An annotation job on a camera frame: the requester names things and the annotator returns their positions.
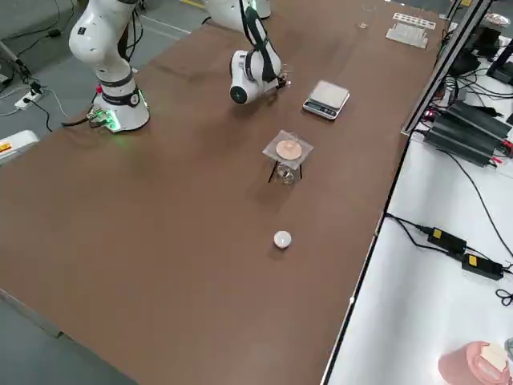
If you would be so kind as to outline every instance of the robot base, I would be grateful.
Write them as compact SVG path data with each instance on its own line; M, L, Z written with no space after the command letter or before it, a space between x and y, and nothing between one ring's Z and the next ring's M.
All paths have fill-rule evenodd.
M140 91L139 98L139 103L135 107L131 107L110 104L101 95L97 95L88 117L91 121L102 123L100 125L111 132L136 130L144 126L150 119L147 104Z

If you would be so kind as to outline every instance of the white robotic arm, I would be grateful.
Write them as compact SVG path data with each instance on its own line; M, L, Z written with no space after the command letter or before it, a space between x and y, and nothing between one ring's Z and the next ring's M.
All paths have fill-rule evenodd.
M242 31L251 51L236 51L230 64L230 96L238 104L252 102L265 92L282 88L281 61L269 40L258 12L246 0L238 0Z
M102 86L91 116L113 132L146 124L149 112L133 79L130 64L118 53L118 41L137 0L90 0L70 36L77 59L91 65Z
M204 0L204 4L214 22L220 26L243 32L239 0ZM258 12L261 18L268 18L271 15L269 0L250 0L249 5Z

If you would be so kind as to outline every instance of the white table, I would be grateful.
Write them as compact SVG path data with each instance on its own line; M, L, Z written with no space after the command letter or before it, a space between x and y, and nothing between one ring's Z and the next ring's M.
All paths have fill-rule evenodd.
M461 163L513 246L513 179ZM388 211L467 239L495 261L510 259L471 183L451 158L426 144L411 142ZM513 306L501 304L498 288L513 292L513 279L493 282L464 272L441 253L417 249L385 219L329 384L445 383L438 373L442 354L470 341L502 345L513 337Z

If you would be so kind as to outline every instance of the metal frame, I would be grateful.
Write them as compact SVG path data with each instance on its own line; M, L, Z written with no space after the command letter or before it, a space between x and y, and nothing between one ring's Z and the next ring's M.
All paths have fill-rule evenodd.
M463 20L454 31L446 49L434 66L433 74L424 87L424 90L422 90L422 94L414 105L412 112L403 124L403 133L409 134L417 127L422 114L426 110L429 102L433 99L438 85L446 77L449 68L452 66L459 52L465 47L474 28L483 20L492 2L493 0L474 0L472 2Z
M446 14L440 14L440 18L444 18L446 20L451 20L454 17L454 14L458 10L460 4L462 3L462 0L454 0L447 10Z

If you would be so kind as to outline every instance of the small white ball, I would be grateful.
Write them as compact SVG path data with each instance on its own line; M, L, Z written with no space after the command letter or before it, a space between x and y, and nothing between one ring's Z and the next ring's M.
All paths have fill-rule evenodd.
M280 249L286 249L292 242L292 236L286 231L278 231L274 234L274 244Z

